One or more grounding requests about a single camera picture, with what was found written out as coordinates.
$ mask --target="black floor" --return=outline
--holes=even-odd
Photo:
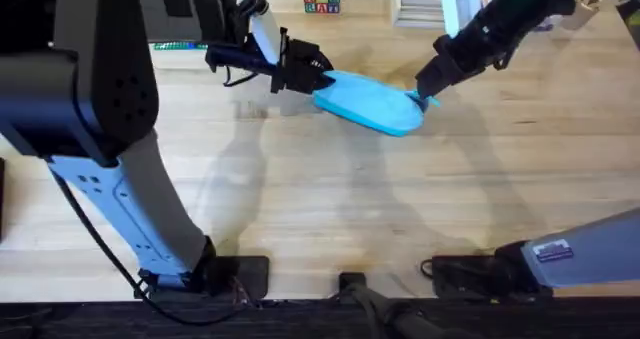
[[[486,338],[640,338],[640,298],[564,299],[541,305],[480,305],[414,301],[441,327]],[[207,319],[227,307],[169,306],[173,313]],[[22,320],[16,317],[30,315]],[[174,324],[141,303],[0,306],[0,338],[370,338],[357,306],[326,302],[266,303],[213,327]]]

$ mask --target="blue foam object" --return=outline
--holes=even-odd
[[[405,91],[358,74],[335,70],[324,74],[336,82],[313,92],[316,106],[393,136],[422,126],[424,113]]]

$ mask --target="wooden table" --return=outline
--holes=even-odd
[[[441,33],[393,28],[385,5],[345,0],[352,11],[325,17],[285,3],[291,10],[277,19],[320,44],[336,68],[411,88]],[[510,69],[446,90],[443,106],[405,138],[319,112],[305,95],[268,94],[267,78],[225,89],[198,55],[178,55],[154,54],[167,170],[223,254],[271,258],[270,298],[327,297],[345,270],[367,272],[386,295],[432,296],[417,264],[435,253],[490,250],[640,203],[640,54],[613,10],[578,32],[529,35]],[[5,141],[0,155],[8,163],[0,301],[130,300],[44,163]]]

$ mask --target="black cable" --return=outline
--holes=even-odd
[[[433,273],[428,272],[427,269],[425,269],[424,267],[427,264],[431,265],[431,262],[432,262],[431,259],[426,259],[420,263],[420,273],[422,273],[422,275],[429,280],[433,280]]]
[[[145,304],[149,305],[156,312],[158,312],[158,314],[182,325],[208,326],[208,325],[218,324],[225,320],[231,319],[232,317],[238,315],[240,312],[246,309],[246,307],[243,307],[241,309],[233,310],[227,314],[220,316],[219,318],[215,318],[207,321],[189,321],[166,312],[164,309],[158,306],[158,304],[154,303],[151,299],[147,297],[147,295],[142,291],[142,289],[140,289],[140,286],[136,284],[135,279],[133,279],[131,274],[129,274],[129,272],[127,271],[127,268],[125,268],[124,265],[122,265],[122,263],[118,259],[118,257],[116,257],[115,254],[113,254],[113,252],[111,251],[107,243],[104,242],[104,240],[100,236],[100,233],[98,233],[96,228],[93,226],[93,224],[85,214],[84,210],[82,210],[82,207],[80,206],[75,196],[71,192],[71,189],[69,189],[69,185],[67,185],[67,182],[64,181],[64,179],[60,177],[58,174],[56,174],[53,170],[51,170],[51,174],[53,175],[53,178],[55,179],[56,183],[60,187],[60,190],[62,190],[62,194],[64,194],[64,197],[67,199],[67,201],[73,208],[73,211],[75,211],[76,215],[80,219],[80,222],[87,229],[87,231],[89,232],[89,235],[91,235],[91,237],[96,242],[96,244],[98,244],[98,247],[100,247],[104,255],[106,255],[107,258],[109,258],[111,263],[113,263],[113,266],[115,266],[116,269],[118,269],[118,271],[120,272],[120,274],[122,274],[124,279],[129,283],[129,285],[131,285],[131,288],[133,289],[135,294],[139,296]]]
[[[254,73],[251,73],[251,74],[247,75],[244,78],[240,78],[240,79],[232,82],[231,81],[231,69],[229,68],[228,65],[226,67],[227,67],[227,81],[224,82],[224,84],[222,84],[225,88],[232,88],[232,87],[234,87],[236,85],[240,85],[240,84],[246,83],[249,80],[251,80],[251,79],[253,79],[253,78],[258,76],[258,73],[254,72]]]

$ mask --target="label sticker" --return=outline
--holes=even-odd
[[[564,239],[536,245],[533,247],[533,252],[540,263],[573,258],[573,250]]]

